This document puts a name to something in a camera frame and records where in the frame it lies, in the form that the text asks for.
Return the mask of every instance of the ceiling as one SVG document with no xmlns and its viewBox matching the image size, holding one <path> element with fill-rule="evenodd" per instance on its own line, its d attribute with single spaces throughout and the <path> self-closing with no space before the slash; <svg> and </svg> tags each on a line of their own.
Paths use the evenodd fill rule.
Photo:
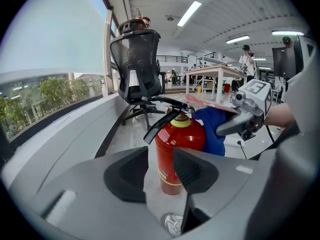
<svg viewBox="0 0 320 240">
<path fill-rule="evenodd" d="M 183 27 L 177 26 L 193 0 L 128 0 L 130 14 L 151 19 L 151 28 L 161 35 L 161 46 L 194 51 L 221 52 L 238 61 L 242 46 L 248 44 L 263 67 L 272 67 L 272 48 L 282 47 L 282 36 L 272 30 L 307 32 L 308 25 L 290 0 L 196 0 L 202 5 Z M 226 41 L 249 35 L 250 39 Z"/>
</svg>

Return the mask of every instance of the white shirt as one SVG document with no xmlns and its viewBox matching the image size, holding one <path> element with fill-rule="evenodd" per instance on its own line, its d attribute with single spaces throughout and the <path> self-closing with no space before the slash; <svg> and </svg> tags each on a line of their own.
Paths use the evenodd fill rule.
<svg viewBox="0 0 320 240">
<path fill-rule="evenodd" d="M 249 61 L 248 57 L 244 54 L 241 55 L 240 59 L 239 59 L 239 63 L 242 64 L 246 64 L 247 66 L 247 70 L 248 72 L 246 72 L 247 76 L 255 76 L 255 56 L 252 56 L 251 59 L 253 59 L 253 63 Z"/>
</svg>

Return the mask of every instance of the red container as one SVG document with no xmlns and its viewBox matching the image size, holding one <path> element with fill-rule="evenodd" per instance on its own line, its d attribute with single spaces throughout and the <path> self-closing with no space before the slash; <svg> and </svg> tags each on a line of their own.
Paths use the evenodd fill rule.
<svg viewBox="0 0 320 240">
<path fill-rule="evenodd" d="M 229 93 L 229 92 L 230 92 L 230 84 L 229 84 L 229 83 L 226 83 L 226 84 L 224 85 L 224 92 L 225 92 L 225 93 Z"/>
<path fill-rule="evenodd" d="M 201 151 L 206 134 L 200 123 L 180 113 L 167 123 L 155 136 L 158 171 L 161 188 L 168 195 L 179 194 L 183 186 L 176 175 L 173 164 L 173 147 L 190 148 Z"/>
</svg>

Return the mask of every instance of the black mesh chair back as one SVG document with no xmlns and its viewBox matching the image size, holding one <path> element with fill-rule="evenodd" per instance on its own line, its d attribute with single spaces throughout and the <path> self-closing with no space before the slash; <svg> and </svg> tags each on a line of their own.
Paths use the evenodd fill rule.
<svg viewBox="0 0 320 240">
<path fill-rule="evenodd" d="M 133 19 L 119 26 L 120 36 L 110 43 L 110 51 L 120 75 L 119 95 L 129 104 L 140 105 L 143 96 L 159 95 L 160 65 L 157 63 L 159 34 L 145 29 L 142 20 Z M 135 71 L 138 85 L 130 86 L 131 72 Z"/>
</svg>

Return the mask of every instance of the office chair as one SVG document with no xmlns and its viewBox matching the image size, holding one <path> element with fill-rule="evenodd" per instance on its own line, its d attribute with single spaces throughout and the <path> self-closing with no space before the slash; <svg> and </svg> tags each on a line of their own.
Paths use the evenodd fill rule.
<svg viewBox="0 0 320 240">
<path fill-rule="evenodd" d="M 155 30 L 147 29 L 140 19 L 126 21 L 118 30 L 120 35 L 110 43 L 120 75 L 118 93 L 128 104 L 134 105 L 133 113 L 123 119 L 122 125 L 126 124 L 126 120 L 144 114 L 149 129 L 148 113 L 165 114 L 157 110 L 155 104 L 142 99 L 162 94 L 165 86 L 162 81 L 162 87 L 159 80 L 160 64 L 156 58 L 160 35 Z M 129 86 L 131 71 L 135 71 L 139 85 Z"/>
</svg>

